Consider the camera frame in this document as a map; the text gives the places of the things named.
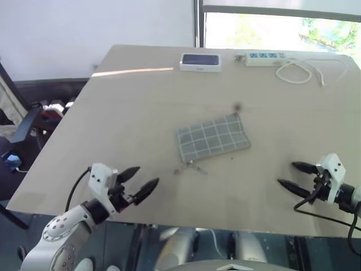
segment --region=black cable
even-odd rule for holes
[[[67,200],[67,205],[65,206],[65,211],[67,212],[69,210],[69,206],[70,206],[70,201],[72,200],[72,196],[74,194],[75,188],[77,188],[77,185],[79,184],[79,182],[81,181],[81,179],[83,179],[83,177],[85,176],[86,173],[91,171],[91,167],[88,167],[78,178],[78,180],[74,183],[72,191],[70,191],[68,200]]]
[[[314,217],[318,217],[318,218],[325,219],[325,220],[328,220],[328,221],[336,222],[336,223],[339,223],[339,224],[342,224],[342,225],[345,225],[345,226],[349,226],[350,229],[349,229],[349,233],[347,235],[347,243],[349,245],[350,250],[353,253],[355,253],[356,255],[361,257],[361,253],[356,252],[356,249],[354,248],[354,246],[352,244],[352,234],[353,234],[354,230],[356,229],[356,230],[361,231],[361,228],[356,227],[356,223],[357,223],[357,219],[358,219],[358,212],[359,212],[359,210],[361,208],[361,202],[359,202],[355,207],[354,220],[353,220],[352,224],[343,222],[343,221],[335,219],[335,218],[331,218],[331,217],[327,217],[327,216],[321,216],[321,215],[318,215],[316,213],[306,212],[306,211],[302,211],[302,210],[298,209],[299,207],[306,204],[307,202],[313,201],[317,197],[317,194],[320,191],[320,189],[322,188],[322,186],[323,186],[323,184],[319,183],[317,185],[317,187],[315,188],[315,190],[311,193],[311,195],[309,195],[307,198],[305,198],[302,201],[300,201],[299,203],[297,203],[293,207],[293,209],[298,213],[303,213],[305,215],[314,216]]]

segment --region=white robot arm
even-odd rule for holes
[[[122,186],[139,170],[118,174],[104,164],[93,164],[89,187],[95,199],[75,206],[53,218],[44,228],[38,244],[28,253],[21,271],[72,271],[79,249],[100,223],[131,204],[138,205],[153,192],[159,179],[147,182],[135,195]]]

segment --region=floor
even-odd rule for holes
[[[17,256],[17,247],[22,245],[28,251],[38,242],[44,226],[52,219],[51,216],[28,215],[16,213],[30,227],[22,230],[14,226],[9,220],[0,216],[0,263],[1,270],[19,270],[21,261]],[[86,245],[80,251],[78,261],[90,257],[95,262],[96,271],[104,271],[110,265],[126,268],[126,259],[130,249],[137,249],[131,245],[136,225],[126,225],[115,222],[101,224]],[[146,228],[142,235],[142,245],[135,271],[153,271],[156,259],[166,242],[161,240],[161,234],[172,227],[157,226]],[[231,233],[225,230],[215,230],[218,247],[221,254],[227,255],[227,240]],[[361,257],[353,255],[346,239],[341,238],[306,238],[308,267],[302,269],[293,249],[293,237],[276,234],[255,233],[269,263],[291,267],[303,271],[339,271],[361,270]],[[355,247],[361,248],[361,239],[354,242]],[[209,230],[200,232],[199,249],[194,254],[193,261],[220,259],[213,244]]]

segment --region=white table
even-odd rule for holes
[[[179,71],[181,53],[196,51],[221,54],[223,71]],[[247,68],[235,62],[235,54],[236,50],[112,47],[8,208],[57,215],[87,166],[102,162],[121,171],[139,165],[141,171],[128,184],[130,191],[155,177],[160,183],[146,202],[128,208],[115,221],[345,237],[345,226],[295,213],[293,205],[301,199],[276,179],[310,189],[312,178],[289,163],[316,163],[335,152],[346,167],[345,181],[361,184],[360,70],[352,59],[333,55],[349,69],[339,82],[321,88],[313,76],[306,84],[291,85],[275,77],[275,68]],[[338,62],[317,65],[328,82],[342,70]],[[147,68],[173,69],[134,72]],[[114,71],[118,74],[103,73]],[[229,114],[236,102],[242,104],[240,116],[251,148],[200,161],[207,176],[192,169],[175,175],[182,166],[176,128]],[[71,206],[91,198],[87,179],[82,180]],[[305,209],[351,221],[335,204],[317,201]]]

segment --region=power strip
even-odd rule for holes
[[[244,54],[244,64],[247,67],[270,67],[283,66],[289,62],[285,53],[246,53]]]

